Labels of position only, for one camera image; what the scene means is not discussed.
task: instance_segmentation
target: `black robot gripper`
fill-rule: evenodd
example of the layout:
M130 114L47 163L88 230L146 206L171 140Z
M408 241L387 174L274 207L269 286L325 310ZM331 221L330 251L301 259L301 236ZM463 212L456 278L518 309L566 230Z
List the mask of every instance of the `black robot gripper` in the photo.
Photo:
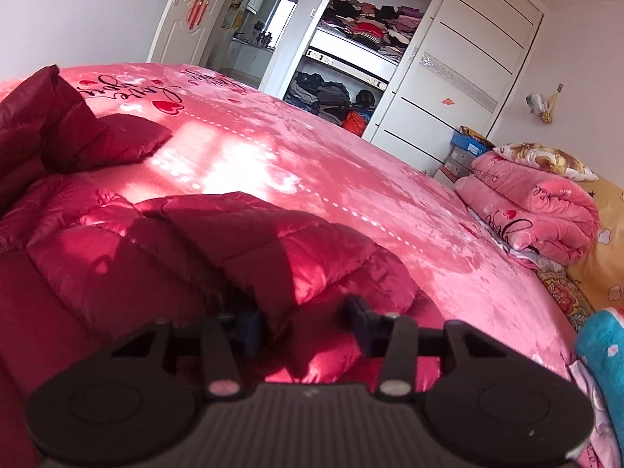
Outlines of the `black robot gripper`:
M383 358L363 384L260 384L243 391L237 359L261 344L259 312L191 328L150 324L37 389L26 422L56 467L576 467L594 420L571 383L460 321L421 329L360 297L344 318L362 354ZM196 356L198 396L175 376ZM417 358L442 377L416 392Z

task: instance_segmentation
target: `bed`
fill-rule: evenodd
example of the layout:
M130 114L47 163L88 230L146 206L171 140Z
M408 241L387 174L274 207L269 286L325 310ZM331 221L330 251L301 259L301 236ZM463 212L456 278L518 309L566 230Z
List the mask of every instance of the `bed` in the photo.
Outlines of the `bed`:
M98 116L129 113L174 136L141 164L82 173L132 202L244 191L344 223L397 254L447 318L567 378L575 332L535 273L507 259L450 190L318 117L188 65L61 74ZM20 81L0 83L0 99Z

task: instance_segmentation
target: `red quilted jacket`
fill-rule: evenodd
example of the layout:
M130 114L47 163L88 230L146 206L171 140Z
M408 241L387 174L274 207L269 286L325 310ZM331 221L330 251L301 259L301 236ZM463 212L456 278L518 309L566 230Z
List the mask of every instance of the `red quilted jacket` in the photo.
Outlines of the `red quilted jacket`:
M352 293L441 326L400 260L350 227L244 193L134 205L71 175L139 160L168 137L140 118L96 119L55 67L0 104L1 466L38 463L23 417L37 386L150 321L255 302L270 339L241 369L251 384L371 385L379 362L361 359L339 321ZM436 363L418 375L430 385Z

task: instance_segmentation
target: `doorway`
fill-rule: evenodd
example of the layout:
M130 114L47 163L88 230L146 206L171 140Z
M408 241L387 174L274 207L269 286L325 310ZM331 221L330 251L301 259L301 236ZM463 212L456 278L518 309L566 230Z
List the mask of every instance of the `doorway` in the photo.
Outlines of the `doorway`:
M206 67L258 88L299 0L232 0Z

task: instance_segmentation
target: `blue box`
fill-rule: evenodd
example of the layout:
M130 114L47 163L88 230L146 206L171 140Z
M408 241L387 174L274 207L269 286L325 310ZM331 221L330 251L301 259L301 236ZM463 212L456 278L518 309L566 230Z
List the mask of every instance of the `blue box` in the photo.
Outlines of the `blue box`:
M490 146L482 144L476 139L458 132L454 133L453 139L451 139L450 142L462 149L465 149L466 151L471 152L474 156L479 156L492 149Z

